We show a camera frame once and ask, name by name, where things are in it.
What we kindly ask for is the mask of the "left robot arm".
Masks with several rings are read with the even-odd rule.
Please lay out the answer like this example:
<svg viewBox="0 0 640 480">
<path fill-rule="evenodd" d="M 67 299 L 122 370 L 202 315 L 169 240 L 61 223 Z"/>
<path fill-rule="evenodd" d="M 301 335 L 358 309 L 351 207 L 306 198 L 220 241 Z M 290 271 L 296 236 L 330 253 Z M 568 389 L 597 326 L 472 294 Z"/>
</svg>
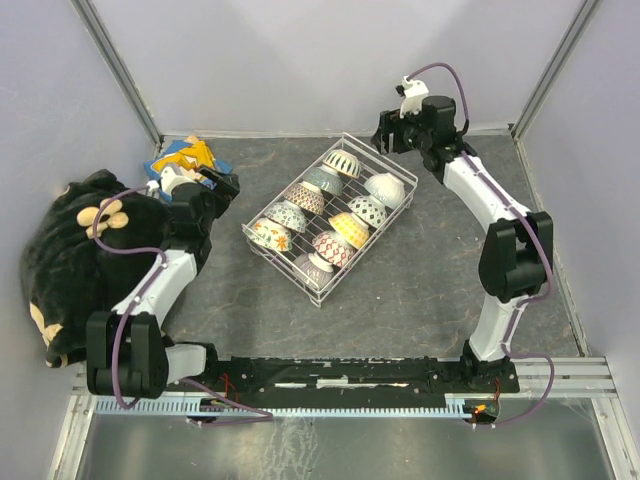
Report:
<svg viewBox="0 0 640 480">
<path fill-rule="evenodd" d="M 186 378 L 209 390 L 221 378 L 213 346 L 166 345 L 161 329 L 183 290 L 198 276 L 212 250 L 211 227 L 240 192 L 236 174 L 199 166 L 198 182 L 176 166 L 139 187 L 149 196 L 170 196 L 170 232 L 158 246 L 115 248 L 97 239 L 106 252 L 152 254 L 152 266 L 131 292 L 108 312 L 93 313 L 86 325 L 87 385 L 95 395 L 111 395 L 124 410 L 142 399 L 157 399 L 167 384 Z"/>
</svg>

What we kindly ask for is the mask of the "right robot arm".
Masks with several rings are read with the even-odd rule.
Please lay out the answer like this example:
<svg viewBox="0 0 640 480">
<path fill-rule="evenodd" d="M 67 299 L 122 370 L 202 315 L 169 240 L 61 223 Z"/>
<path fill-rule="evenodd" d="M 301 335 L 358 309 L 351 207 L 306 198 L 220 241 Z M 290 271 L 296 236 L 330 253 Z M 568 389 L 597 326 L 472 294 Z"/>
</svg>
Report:
<svg viewBox="0 0 640 480">
<path fill-rule="evenodd" d="M 510 344 L 525 308 L 551 289 L 553 220 L 532 212 L 489 174 L 455 126 L 455 101 L 427 96 L 416 108 L 380 113 L 371 138 L 379 153 L 417 151 L 424 167 L 455 193 L 485 233 L 478 275 L 485 298 L 478 324 L 456 361 L 433 360 L 431 380 L 443 392 L 515 393 Z"/>
</svg>

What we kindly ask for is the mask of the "white bowl teal leaf pattern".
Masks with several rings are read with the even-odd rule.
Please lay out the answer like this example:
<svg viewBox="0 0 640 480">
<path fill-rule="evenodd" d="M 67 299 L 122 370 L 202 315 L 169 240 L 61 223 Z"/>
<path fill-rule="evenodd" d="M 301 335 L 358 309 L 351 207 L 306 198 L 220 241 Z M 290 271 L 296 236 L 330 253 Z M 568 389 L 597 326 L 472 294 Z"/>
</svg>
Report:
<svg viewBox="0 0 640 480">
<path fill-rule="evenodd" d="M 357 179 L 362 171 L 362 166 L 357 156 L 344 149 L 328 151 L 322 163 L 336 172 L 353 179 Z"/>
</svg>

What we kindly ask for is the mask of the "white wire dish rack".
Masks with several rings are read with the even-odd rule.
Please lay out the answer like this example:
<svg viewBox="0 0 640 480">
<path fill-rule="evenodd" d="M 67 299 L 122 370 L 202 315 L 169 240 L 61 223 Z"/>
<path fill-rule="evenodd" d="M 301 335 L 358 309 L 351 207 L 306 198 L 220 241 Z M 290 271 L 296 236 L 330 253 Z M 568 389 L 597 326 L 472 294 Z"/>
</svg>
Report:
<svg viewBox="0 0 640 480">
<path fill-rule="evenodd" d="M 320 307 L 410 206 L 417 185 L 416 175 L 344 133 L 242 231 Z"/>
</svg>

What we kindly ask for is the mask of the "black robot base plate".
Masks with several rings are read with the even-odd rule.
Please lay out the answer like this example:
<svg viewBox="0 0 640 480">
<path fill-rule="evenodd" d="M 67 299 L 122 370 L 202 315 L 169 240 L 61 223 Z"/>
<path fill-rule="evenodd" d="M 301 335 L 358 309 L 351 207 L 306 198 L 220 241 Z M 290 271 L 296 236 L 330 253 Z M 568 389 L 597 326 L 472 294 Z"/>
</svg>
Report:
<svg viewBox="0 0 640 480">
<path fill-rule="evenodd" d="M 475 367 L 430 357 L 320 359 L 233 357 L 195 380 L 258 408 L 442 407 L 447 394 L 517 393 L 509 360 Z"/>
</svg>

